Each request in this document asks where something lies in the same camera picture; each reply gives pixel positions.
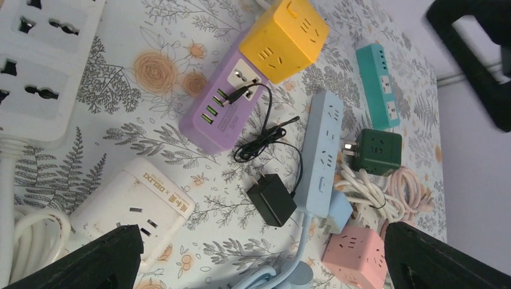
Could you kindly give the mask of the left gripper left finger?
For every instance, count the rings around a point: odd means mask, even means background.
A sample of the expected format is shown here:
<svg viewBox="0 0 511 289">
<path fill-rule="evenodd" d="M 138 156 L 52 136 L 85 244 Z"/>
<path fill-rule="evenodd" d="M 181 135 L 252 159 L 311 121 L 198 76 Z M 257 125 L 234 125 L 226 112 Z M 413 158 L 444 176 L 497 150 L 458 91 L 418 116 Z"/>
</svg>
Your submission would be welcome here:
<svg viewBox="0 0 511 289">
<path fill-rule="evenodd" d="M 138 225 L 122 225 L 7 288 L 133 288 L 143 253 Z"/>
</svg>

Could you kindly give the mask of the pink cube power socket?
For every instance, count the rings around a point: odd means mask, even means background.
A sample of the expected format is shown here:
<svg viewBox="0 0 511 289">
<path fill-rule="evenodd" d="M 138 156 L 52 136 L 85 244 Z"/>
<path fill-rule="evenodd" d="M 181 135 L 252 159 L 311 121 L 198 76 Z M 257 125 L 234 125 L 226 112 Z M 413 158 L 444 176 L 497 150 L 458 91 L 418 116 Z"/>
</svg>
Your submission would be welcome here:
<svg viewBox="0 0 511 289">
<path fill-rule="evenodd" d="M 371 228 L 352 225 L 331 236 L 322 263 L 338 280 L 357 288 L 383 288 L 388 273 L 383 239 Z"/>
</svg>

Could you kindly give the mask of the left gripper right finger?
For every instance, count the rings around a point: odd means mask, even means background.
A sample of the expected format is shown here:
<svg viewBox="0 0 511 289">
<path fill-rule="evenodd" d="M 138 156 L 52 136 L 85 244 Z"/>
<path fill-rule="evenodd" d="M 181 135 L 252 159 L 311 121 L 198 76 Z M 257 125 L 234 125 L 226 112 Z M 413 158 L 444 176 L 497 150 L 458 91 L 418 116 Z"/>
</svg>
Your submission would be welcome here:
<svg viewBox="0 0 511 289">
<path fill-rule="evenodd" d="M 394 288 L 510 288 L 510 276 L 410 226 L 390 223 L 385 259 Z"/>
</svg>

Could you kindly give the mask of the yellow cube power socket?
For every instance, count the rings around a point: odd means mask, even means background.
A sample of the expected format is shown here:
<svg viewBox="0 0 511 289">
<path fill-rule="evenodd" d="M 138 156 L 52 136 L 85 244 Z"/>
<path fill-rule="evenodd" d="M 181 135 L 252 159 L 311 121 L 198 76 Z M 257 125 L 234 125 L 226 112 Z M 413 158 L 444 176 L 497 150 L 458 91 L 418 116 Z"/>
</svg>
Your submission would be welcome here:
<svg viewBox="0 0 511 289">
<path fill-rule="evenodd" d="M 240 52 L 273 84 L 312 65 L 329 33 L 309 1 L 275 1 L 241 41 Z"/>
</svg>

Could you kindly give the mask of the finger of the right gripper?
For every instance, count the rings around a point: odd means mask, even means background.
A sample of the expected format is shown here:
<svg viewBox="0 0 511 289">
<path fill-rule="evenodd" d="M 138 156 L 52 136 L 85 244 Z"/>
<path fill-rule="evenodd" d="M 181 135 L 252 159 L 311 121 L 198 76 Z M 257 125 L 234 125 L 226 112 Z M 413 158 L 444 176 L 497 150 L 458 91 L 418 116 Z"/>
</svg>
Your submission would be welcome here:
<svg viewBox="0 0 511 289">
<path fill-rule="evenodd" d="M 433 1 L 425 14 L 491 121 L 510 132 L 510 81 L 494 78 L 455 29 L 453 23 L 464 16 L 474 17 L 501 52 L 510 51 L 510 1 Z"/>
</svg>

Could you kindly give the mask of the dark green cube socket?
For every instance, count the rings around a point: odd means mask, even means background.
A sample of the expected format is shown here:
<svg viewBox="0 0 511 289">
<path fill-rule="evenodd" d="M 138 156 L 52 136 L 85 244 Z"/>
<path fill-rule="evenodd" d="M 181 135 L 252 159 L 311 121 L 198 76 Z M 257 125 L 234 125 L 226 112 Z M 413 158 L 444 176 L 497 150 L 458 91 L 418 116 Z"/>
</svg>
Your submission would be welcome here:
<svg viewBox="0 0 511 289">
<path fill-rule="evenodd" d="M 390 176 L 400 169 L 403 138 L 394 132 L 365 128 L 356 141 L 344 144 L 342 153 L 351 157 L 350 168 L 368 174 Z"/>
</svg>

